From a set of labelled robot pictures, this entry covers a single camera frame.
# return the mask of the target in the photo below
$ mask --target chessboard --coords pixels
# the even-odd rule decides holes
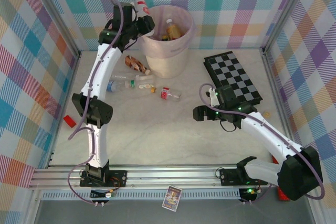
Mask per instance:
[[[231,85],[240,102],[256,105],[262,100],[232,51],[204,58],[204,66],[216,88]]]

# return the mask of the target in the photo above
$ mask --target bottle cap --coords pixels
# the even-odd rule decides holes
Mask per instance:
[[[270,118],[270,117],[271,117],[271,113],[268,112],[268,111],[265,111],[265,112],[263,113],[263,117],[264,117],[264,118]]]

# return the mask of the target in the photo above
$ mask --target card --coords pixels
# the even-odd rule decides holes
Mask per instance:
[[[168,210],[176,212],[180,197],[182,195],[182,189],[169,186],[166,196],[164,197],[162,207]]]

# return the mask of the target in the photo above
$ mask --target brown bottle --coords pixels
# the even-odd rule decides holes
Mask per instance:
[[[151,73],[149,69],[132,56],[126,56],[125,64],[134,70],[144,73],[145,75],[149,75]]]
[[[180,29],[177,27],[176,24],[171,19],[167,19],[167,34],[169,40],[175,40],[181,38]]]

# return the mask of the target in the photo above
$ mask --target plastic bottle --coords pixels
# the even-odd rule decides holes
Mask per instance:
[[[169,40],[175,40],[181,37],[180,29],[171,19],[167,19],[167,34]]]
[[[151,91],[152,93],[156,93],[156,88],[152,87]],[[174,102],[178,102],[181,98],[181,92],[167,87],[161,88],[159,95],[163,100],[171,100]]]
[[[123,90],[125,88],[135,88],[138,89],[149,89],[154,87],[155,78],[153,75],[150,76],[136,76],[135,80],[130,81],[116,81],[110,80],[106,90],[110,92],[115,92],[118,90]]]
[[[136,0],[136,10],[138,11],[138,17],[151,16],[145,0]],[[154,29],[144,36],[152,36]]]
[[[137,88],[139,88],[139,89],[149,89],[149,88],[154,87],[154,83],[155,83],[154,75],[150,75],[150,76],[137,76],[135,78],[134,85]]]
[[[151,70],[147,69],[141,62],[139,62],[137,59],[135,59],[132,56],[129,56],[129,55],[126,56],[125,64],[131,69],[142,72],[145,75],[149,75],[151,73]]]
[[[111,80],[114,81],[130,81],[134,80],[136,75],[129,72],[113,72],[111,75]]]
[[[110,80],[109,83],[107,84],[106,90],[110,92],[115,92],[115,91],[123,90],[125,88],[129,89],[129,88],[134,88],[134,87],[135,87],[135,84],[132,86],[130,81]]]

